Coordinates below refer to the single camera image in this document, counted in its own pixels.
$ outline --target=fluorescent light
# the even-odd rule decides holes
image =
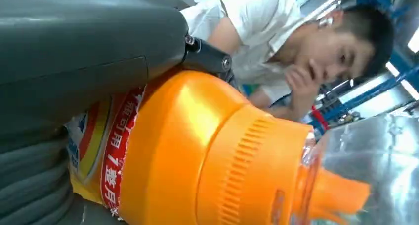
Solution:
[[[390,62],[387,62],[385,66],[395,77],[397,77],[400,74],[400,72]],[[413,86],[408,81],[403,80],[401,84],[406,89],[406,91],[413,97],[413,99],[419,100],[419,93],[413,88]]]
[[[306,19],[307,20],[311,20],[314,17],[318,16],[320,13],[322,13],[322,11],[327,8],[328,6],[330,6],[334,1],[336,0],[327,0],[324,4],[322,4],[320,7],[318,7],[316,10],[314,10],[312,13],[310,13]]]
[[[385,66],[394,77],[397,77],[400,74],[400,72],[390,62],[387,62]]]
[[[416,29],[415,33],[410,38],[407,46],[415,53],[419,50],[419,28]]]
[[[329,14],[331,11],[335,10],[337,8],[337,4],[331,5],[328,9],[326,9],[322,14],[318,15],[316,19],[322,19],[327,14]]]
[[[406,80],[402,81],[402,86],[406,89],[406,91],[412,96],[413,99],[419,100],[419,93],[413,88],[412,85]]]

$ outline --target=gray plastic housing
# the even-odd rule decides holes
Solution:
[[[187,32],[147,0],[0,0],[0,139],[146,84],[182,61]]]

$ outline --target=bolt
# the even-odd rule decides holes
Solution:
[[[190,36],[190,35],[186,35],[185,36],[185,42],[188,44],[188,45],[193,45],[194,43],[195,43],[195,38],[193,38],[192,36]]]
[[[231,67],[231,58],[224,58],[222,62],[222,67],[224,70],[229,70]]]

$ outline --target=short black hair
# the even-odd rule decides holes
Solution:
[[[373,45],[374,55],[361,78],[377,75],[389,61],[394,45],[394,26],[391,19],[369,5],[356,5],[343,10],[343,23],[338,30],[350,31],[360,40]]]

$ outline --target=man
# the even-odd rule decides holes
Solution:
[[[232,55],[249,97],[275,117],[299,121],[321,84],[370,77],[389,60],[394,29],[369,6],[334,11],[319,21],[301,17],[295,0],[209,0],[182,11],[190,34]],[[288,107],[270,106],[291,91]]]

